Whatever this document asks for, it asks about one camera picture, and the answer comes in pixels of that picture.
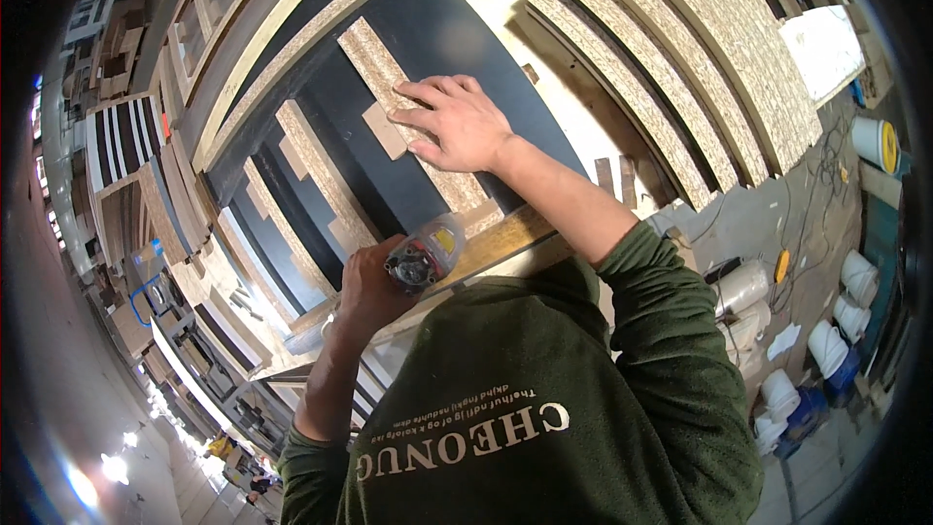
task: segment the white bucket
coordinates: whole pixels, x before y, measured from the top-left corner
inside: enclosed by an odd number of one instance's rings
[[[839,329],[829,324],[829,321],[816,324],[807,338],[807,347],[810,348],[824,378],[832,377],[849,354],[849,346],[839,336]]]
[[[732,272],[713,282],[716,292],[716,318],[727,310],[738,313],[755,304],[768,293],[770,278],[759,260],[745,262]]]
[[[898,171],[898,135],[891,122],[856,117],[852,122],[852,144],[858,155],[889,175]]]
[[[787,430],[787,420],[775,421],[770,414],[764,414],[755,418],[755,444],[758,446],[759,454],[764,456],[770,454],[777,448],[777,441]]]
[[[871,311],[859,309],[846,297],[839,297],[836,298],[836,304],[832,307],[832,317],[839,322],[839,326],[849,337],[849,342],[855,345],[868,328]]]
[[[775,422],[787,420],[800,405],[800,394],[790,382],[784,369],[777,369],[761,384],[761,396],[768,407],[768,413]]]
[[[752,349],[758,333],[771,322],[771,309],[764,300],[758,300],[747,309],[739,310],[734,316],[738,318],[735,322],[726,324],[725,321],[721,321],[716,324],[726,336],[726,351],[729,352],[730,359],[736,347],[742,353]]]
[[[878,268],[855,250],[849,250],[846,254],[840,280],[846,285],[858,306],[863,309],[869,308],[871,301],[878,294]]]

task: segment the yellow tag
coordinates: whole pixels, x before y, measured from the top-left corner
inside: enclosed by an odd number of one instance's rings
[[[777,254],[777,263],[775,265],[775,283],[780,284],[787,275],[787,265],[790,264],[790,251],[781,250]]]
[[[431,236],[437,241],[437,244],[447,252],[448,255],[453,253],[453,248],[456,245],[456,239],[453,238],[453,234],[449,229],[440,228]]]

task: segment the white paper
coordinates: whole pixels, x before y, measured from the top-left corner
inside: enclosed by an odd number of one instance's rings
[[[797,342],[800,334],[800,325],[791,322],[787,328],[777,333],[775,341],[768,347],[768,361],[774,361],[775,357],[790,349]]]

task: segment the person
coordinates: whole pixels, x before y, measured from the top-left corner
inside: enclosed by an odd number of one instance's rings
[[[711,288],[611,194],[514,134],[476,79],[395,89],[431,108],[390,112],[437,138],[415,155],[495,175],[577,255],[437,306],[348,451],[360,354],[417,300],[383,271],[401,236],[356,251],[278,464],[282,522],[745,523],[763,472]],[[597,276],[613,291],[614,362]]]
[[[202,458],[216,456],[220,460],[226,462],[230,452],[238,446],[239,444],[237,444],[236,440],[221,431],[214,437],[214,441],[207,445],[207,449],[204,450]]]
[[[249,489],[252,492],[258,492],[259,494],[266,494],[269,492],[269,489],[281,488],[281,483],[276,476],[263,476],[255,474],[249,481]]]
[[[250,491],[246,494],[246,501],[257,508],[266,520],[274,522],[274,517],[282,509],[282,491],[278,484],[273,484],[268,478],[253,476],[249,483]]]

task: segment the yellow bucket lid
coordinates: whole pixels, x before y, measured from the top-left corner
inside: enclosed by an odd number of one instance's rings
[[[881,127],[881,162],[888,174],[898,169],[898,135],[891,122],[884,122]]]

